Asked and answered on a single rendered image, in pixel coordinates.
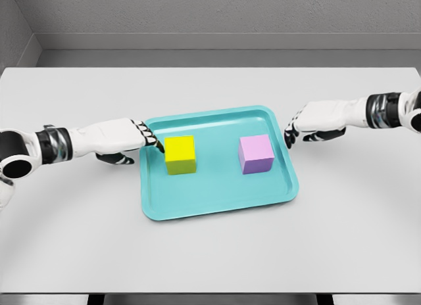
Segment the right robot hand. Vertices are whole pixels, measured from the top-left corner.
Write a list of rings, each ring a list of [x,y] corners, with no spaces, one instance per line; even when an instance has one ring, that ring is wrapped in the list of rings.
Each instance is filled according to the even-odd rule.
[[[329,141],[346,132],[344,101],[312,101],[300,109],[284,131],[284,141],[291,148],[304,133],[303,141]]]

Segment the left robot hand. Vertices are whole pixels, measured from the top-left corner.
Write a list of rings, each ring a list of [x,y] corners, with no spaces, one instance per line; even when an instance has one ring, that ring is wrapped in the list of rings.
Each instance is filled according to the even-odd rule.
[[[124,151],[133,151],[142,147],[156,147],[164,154],[164,146],[152,130],[143,122],[121,118],[94,125],[99,130],[98,145],[94,148],[98,160],[113,165],[134,164],[133,158]]]

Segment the yellow cube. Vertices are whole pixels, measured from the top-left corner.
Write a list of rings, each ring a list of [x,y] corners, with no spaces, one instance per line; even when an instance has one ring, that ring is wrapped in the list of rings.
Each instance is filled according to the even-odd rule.
[[[192,135],[164,139],[165,164],[169,175],[192,174],[197,170]]]

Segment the pink cube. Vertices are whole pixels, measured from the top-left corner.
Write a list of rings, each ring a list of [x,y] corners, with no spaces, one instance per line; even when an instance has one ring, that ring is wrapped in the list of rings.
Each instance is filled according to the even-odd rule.
[[[242,174],[270,171],[274,152],[268,134],[240,137],[238,156]]]

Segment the teal plastic tray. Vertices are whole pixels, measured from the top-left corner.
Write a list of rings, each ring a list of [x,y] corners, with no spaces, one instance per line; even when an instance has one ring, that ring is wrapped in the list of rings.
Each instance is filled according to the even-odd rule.
[[[192,135],[197,171],[169,175],[164,155],[154,147],[139,152],[141,207],[156,221],[239,210],[293,200],[299,182],[275,114],[246,106],[151,118],[147,126],[164,141]],[[274,151],[268,172],[242,174],[241,137],[267,134]]]

